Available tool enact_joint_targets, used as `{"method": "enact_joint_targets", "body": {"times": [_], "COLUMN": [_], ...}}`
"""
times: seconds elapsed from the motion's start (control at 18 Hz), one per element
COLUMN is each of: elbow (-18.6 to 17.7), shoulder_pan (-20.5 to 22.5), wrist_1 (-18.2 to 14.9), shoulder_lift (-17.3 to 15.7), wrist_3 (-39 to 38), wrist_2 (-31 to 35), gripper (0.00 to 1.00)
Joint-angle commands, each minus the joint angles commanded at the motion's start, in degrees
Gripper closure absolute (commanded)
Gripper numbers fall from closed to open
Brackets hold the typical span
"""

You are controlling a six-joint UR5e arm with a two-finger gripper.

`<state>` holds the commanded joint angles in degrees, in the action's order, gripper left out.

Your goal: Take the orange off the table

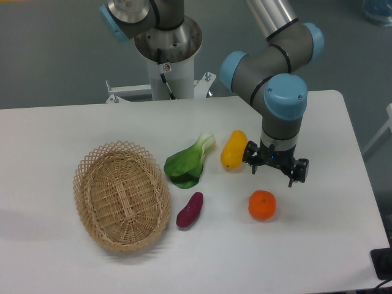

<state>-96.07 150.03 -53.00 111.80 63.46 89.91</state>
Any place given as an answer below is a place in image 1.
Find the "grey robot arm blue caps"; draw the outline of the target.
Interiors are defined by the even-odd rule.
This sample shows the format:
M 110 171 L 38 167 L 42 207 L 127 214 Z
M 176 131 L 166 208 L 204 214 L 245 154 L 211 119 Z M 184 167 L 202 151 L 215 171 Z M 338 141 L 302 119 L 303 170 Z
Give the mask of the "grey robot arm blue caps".
M 307 86 L 293 74 L 324 48 L 322 32 L 298 20 L 287 1 L 248 1 L 267 47 L 258 55 L 228 55 L 220 80 L 262 115 L 259 143 L 249 142 L 241 159 L 253 169 L 267 165 L 291 183 L 304 182 L 309 162 L 294 152 L 307 107 Z M 194 56 L 202 32 L 184 13 L 182 1 L 108 1 L 100 14 L 120 42 L 133 40 L 149 67 L 154 100 L 194 98 Z

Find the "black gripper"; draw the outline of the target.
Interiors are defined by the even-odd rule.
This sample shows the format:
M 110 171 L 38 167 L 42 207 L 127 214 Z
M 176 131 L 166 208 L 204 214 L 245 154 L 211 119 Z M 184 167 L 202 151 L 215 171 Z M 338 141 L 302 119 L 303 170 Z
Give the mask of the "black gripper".
M 259 166 L 267 165 L 280 169 L 288 176 L 288 187 L 293 183 L 304 183 L 308 174 L 309 160 L 294 159 L 296 145 L 285 151 L 276 151 L 265 146 L 262 142 L 260 147 L 253 142 L 248 141 L 242 161 L 252 168 L 252 174 L 256 174 Z

